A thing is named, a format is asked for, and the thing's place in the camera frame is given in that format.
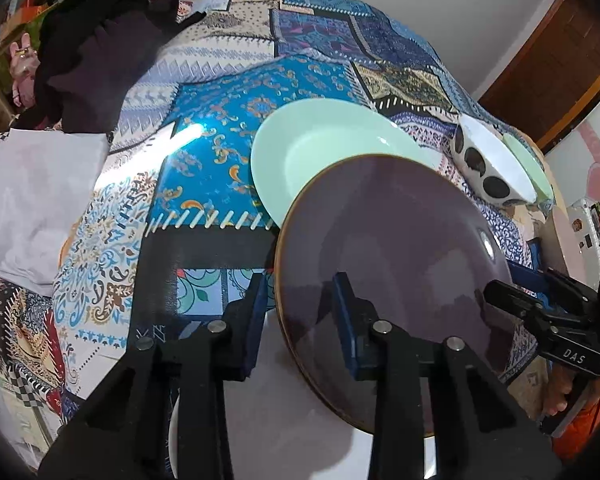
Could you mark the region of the right hand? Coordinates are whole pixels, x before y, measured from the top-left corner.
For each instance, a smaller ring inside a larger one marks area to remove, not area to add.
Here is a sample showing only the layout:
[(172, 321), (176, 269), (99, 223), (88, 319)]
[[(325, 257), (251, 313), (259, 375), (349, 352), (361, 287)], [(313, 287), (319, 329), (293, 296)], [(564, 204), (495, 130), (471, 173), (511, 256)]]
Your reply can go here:
[(559, 364), (553, 366), (544, 392), (542, 411), (544, 415), (554, 416), (565, 411), (568, 405), (566, 395), (572, 390), (575, 374), (573, 370)]

